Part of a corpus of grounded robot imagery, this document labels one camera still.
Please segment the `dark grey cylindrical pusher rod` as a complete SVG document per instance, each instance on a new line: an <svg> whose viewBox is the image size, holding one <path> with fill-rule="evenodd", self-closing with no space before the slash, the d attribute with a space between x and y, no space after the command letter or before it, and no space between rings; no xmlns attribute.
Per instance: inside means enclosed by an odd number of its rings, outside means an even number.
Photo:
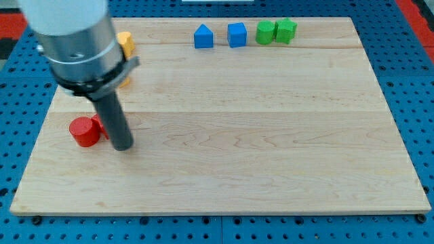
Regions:
<svg viewBox="0 0 434 244"><path fill-rule="evenodd" d="M113 148L117 151L131 148L134 139L117 94L111 92L93 105Z"/></svg>

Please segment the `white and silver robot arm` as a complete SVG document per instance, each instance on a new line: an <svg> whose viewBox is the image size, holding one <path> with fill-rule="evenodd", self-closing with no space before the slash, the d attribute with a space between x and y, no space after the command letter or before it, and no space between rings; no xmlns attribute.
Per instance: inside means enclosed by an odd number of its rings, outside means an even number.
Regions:
<svg viewBox="0 0 434 244"><path fill-rule="evenodd" d="M139 66L118 43L105 0L18 0L35 32L38 52L60 87L92 102L113 148L125 151L134 139L116 89Z"/></svg>

